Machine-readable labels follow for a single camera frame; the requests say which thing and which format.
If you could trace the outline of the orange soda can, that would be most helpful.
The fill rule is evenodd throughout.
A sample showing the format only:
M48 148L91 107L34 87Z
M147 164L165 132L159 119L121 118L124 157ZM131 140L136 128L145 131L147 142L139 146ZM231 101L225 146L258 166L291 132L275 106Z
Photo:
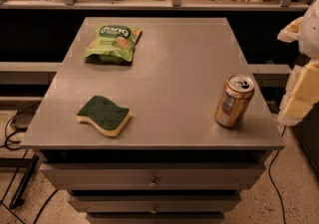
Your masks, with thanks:
M215 111L215 120L224 127L240 125L254 95L254 83L243 74L231 74L225 81Z

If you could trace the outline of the grey drawer cabinet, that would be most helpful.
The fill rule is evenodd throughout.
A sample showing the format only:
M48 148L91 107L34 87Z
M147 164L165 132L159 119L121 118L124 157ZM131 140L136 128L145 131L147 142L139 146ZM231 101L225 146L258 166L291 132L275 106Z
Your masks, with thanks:
M219 125L214 111L223 83L249 68L221 18L138 18L142 29L128 66L84 60L98 20L86 19L23 139L43 163L260 163L283 147L262 95L241 126ZM93 96L132 112L116 137L77 113ZM72 196L239 195L245 190L65 190Z

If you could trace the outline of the green and yellow sponge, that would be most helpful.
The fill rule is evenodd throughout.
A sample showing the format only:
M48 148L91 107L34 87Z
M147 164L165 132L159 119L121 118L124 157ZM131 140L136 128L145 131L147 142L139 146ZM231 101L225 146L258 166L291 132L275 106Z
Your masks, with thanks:
M122 108L102 96L93 96L78 111L78 122L91 124L97 131L108 137L116 137L127 122L132 112Z

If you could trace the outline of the green snack bag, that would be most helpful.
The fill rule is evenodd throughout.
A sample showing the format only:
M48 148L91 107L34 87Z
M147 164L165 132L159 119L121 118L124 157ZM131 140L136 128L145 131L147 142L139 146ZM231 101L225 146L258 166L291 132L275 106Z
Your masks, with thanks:
M93 42L85 49L87 63L124 64L134 57L142 29L122 25L100 25Z

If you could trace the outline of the middle drawer with knob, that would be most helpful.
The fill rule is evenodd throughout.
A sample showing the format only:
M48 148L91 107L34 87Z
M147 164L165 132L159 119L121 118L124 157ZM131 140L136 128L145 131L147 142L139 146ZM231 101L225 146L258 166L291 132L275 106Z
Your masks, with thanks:
M240 201L239 195L72 196L69 204L87 213L225 212Z

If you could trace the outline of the drawer with knob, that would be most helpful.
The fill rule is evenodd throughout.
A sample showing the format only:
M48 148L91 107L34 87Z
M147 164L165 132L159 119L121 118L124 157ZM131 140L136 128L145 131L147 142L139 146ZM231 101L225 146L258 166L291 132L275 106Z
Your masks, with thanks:
M242 190L265 167L260 163L43 163L40 170L64 190Z
M69 204L87 213L225 212L240 201L239 195L72 196Z

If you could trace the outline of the bottom drawer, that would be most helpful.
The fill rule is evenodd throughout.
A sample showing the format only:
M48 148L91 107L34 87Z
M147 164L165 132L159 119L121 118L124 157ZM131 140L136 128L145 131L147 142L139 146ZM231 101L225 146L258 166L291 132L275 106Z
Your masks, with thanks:
M86 215L90 224L221 224L220 214L142 214L91 213Z

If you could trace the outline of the top drawer with knob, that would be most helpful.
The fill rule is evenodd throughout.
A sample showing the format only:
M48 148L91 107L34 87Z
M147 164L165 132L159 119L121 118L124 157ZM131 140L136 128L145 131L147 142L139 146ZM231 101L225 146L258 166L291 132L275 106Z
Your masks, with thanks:
M64 190L242 190L265 167L260 163L43 163L40 170Z

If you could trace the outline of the black metal stand leg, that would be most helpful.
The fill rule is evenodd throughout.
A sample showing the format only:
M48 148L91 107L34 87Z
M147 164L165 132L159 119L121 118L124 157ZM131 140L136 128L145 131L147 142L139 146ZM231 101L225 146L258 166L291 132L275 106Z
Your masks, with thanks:
M35 170L39 157L34 154L31 158L0 158L0 167L8 168L24 168L24 175L11 199L9 204L10 209L16 209L22 202L23 193L28 185L28 182Z

